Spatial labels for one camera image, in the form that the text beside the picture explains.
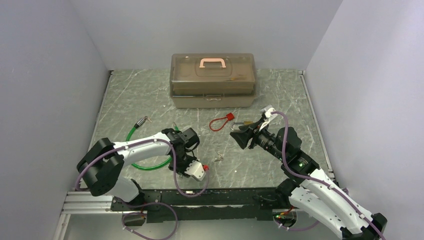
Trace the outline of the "silver key set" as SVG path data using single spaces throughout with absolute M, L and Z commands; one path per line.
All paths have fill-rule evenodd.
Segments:
M 224 156 L 218 151 L 216 151 L 215 153 L 216 156 L 214 158 L 214 162 L 222 162 L 224 160 Z

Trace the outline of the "small silver key pair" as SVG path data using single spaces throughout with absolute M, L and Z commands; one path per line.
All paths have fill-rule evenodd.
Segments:
M 148 117 L 148 116 L 145 116 L 145 117 L 144 117 L 144 119 L 145 119 L 145 121 L 148 121 L 148 122 L 150 122 L 150 123 L 152 122 L 151 118 L 150 118 L 150 117 Z

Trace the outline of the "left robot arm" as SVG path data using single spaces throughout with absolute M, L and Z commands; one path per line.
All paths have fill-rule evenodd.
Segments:
M 137 210 L 145 203 L 145 193 L 135 180 L 123 177 L 122 170 L 142 160 L 170 156 L 168 168 L 174 177 L 180 175 L 201 182 L 207 168 L 193 154 L 199 143 L 192 128 L 166 128 L 149 137 L 123 142 L 111 142 L 104 137 L 77 164 L 76 182 L 84 182 L 94 197 L 112 195 L 129 209 Z

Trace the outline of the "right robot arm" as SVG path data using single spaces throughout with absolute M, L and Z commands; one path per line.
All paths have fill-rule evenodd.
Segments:
M 325 225 L 341 240 L 379 240 L 387 218 L 366 210 L 335 184 L 309 155 L 301 150 L 302 140 L 293 127 L 274 134 L 261 122 L 240 126 L 230 136 L 242 148 L 258 146 L 286 162 L 281 169 L 287 176 L 275 190 L 276 203 L 303 210 Z

